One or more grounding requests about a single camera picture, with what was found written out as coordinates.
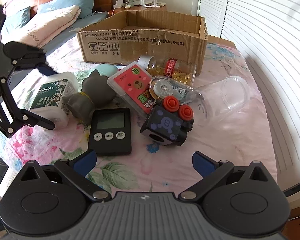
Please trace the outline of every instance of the floral tablecloth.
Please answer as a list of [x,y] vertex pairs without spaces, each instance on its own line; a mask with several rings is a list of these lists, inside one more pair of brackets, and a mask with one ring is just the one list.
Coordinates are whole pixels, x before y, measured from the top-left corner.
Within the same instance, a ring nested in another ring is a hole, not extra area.
[[[96,67],[83,61],[77,37],[66,42],[48,56],[57,72],[74,72],[80,84]],[[179,194],[201,177],[192,167],[192,154],[201,151],[218,161],[227,159],[235,165],[249,165],[260,160],[276,179],[276,162],[266,109],[261,94],[241,54],[232,48],[208,43],[201,75],[194,87],[224,79],[230,75],[244,78],[251,88],[249,103],[218,125],[193,130],[181,147],[165,147],[140,134],[142,125],[132,113],[132,153],[128,156],[100,157],[87,178],[113,195],[118,190],[173,191]],[[29,109],[43,82],[43,76],[33,70],[12,91],[19,108]],[[124,107],[116,98],[108,108]],[[19,171],[28,160],[41,165],[60,158],[73,159],[87,150],[90,127],[71,116],[64,129],[45,130],[39,126],[24,126],[11,139],[0,133],[0,157]]]

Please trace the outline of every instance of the blue pillow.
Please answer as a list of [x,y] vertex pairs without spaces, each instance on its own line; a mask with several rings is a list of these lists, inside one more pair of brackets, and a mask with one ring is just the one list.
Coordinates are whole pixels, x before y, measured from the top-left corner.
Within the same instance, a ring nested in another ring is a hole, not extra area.
[[1,37],[4,38],[12,31],[20,29],[28,21],[30,21],[30,6],[6,18],[1,30]]
[[53,0],[51,2],[40,4],[37,13],[45,13],[61,8],[78,5],[81,13],[78,19],[85,18],[92,15],[94,0]]

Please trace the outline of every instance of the white cross logo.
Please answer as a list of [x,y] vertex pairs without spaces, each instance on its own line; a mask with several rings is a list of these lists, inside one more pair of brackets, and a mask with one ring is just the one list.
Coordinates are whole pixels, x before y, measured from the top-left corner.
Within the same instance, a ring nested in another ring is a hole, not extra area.
[[150,198],[148,195],[141,196],[141,199],[143,199],[143,200],[147,200],[148,198]]

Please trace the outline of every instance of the wooden nightstand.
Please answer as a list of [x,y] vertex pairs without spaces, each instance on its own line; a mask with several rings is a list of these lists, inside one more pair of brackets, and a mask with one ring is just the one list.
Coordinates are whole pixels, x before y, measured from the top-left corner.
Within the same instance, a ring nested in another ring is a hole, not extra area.
[[[165,6],[160,6],[160,8],[151,8],[151,7],[142,7],[142,6],[138,6],[138,5],[136,5],[136,6],[132,6],[131,8],[129,8],[129,9],[125,9],[124,8],[124,6],[123,7],[121,7],[121,8],[116,8],[116,9],[114,9],[114,12],[113,12],[113,14],[115,14],[115,13],[117,13],[117,12],[121,12],[121,11],[125,11],[125,10],[132,10],[132,11],[143,11],[143,10],[152,10],[152,11],[167,11],[167,6],[165,5]],[[108,12],[108,15],[109,16],[111,16],[112,15],[112,11],[113,10],[110,10],[109,12]]]

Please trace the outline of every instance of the metal pin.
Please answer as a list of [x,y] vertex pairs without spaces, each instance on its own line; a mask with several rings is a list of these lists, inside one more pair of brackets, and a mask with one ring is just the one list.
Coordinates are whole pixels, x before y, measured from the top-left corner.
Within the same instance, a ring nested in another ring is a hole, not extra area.
[[184,191],[180,194],[180,196],[183,199],[194,199],[194,198],[196,198],[197,194],[194,193],[193,191]]
[[108,195],[109,195],[109,193],[106,191],[103,191],[103,190],[96,191],[92,194],[92,196],[97,199],[104,199],[104,198],[108,197]]

